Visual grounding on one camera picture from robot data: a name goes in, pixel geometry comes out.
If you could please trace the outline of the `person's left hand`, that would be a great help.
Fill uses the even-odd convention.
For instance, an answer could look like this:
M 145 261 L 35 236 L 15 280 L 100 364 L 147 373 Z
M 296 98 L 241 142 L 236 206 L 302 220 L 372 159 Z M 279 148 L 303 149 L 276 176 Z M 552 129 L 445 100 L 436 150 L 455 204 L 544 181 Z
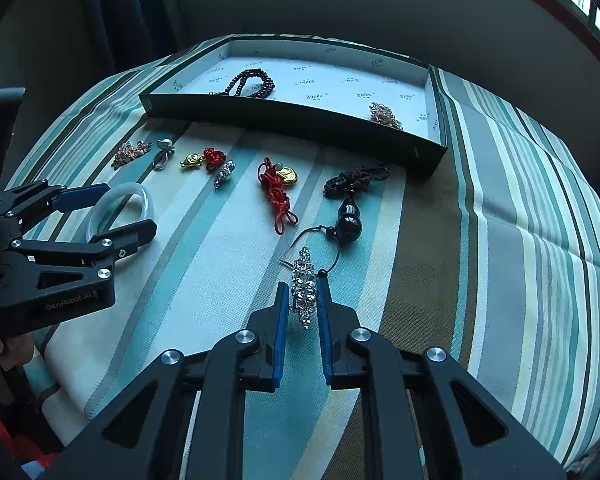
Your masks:
M 2 341 L 0 338 L 0 364 L 3 370 L 29 363 L 34 355 L 34 339 L 24 334 Z

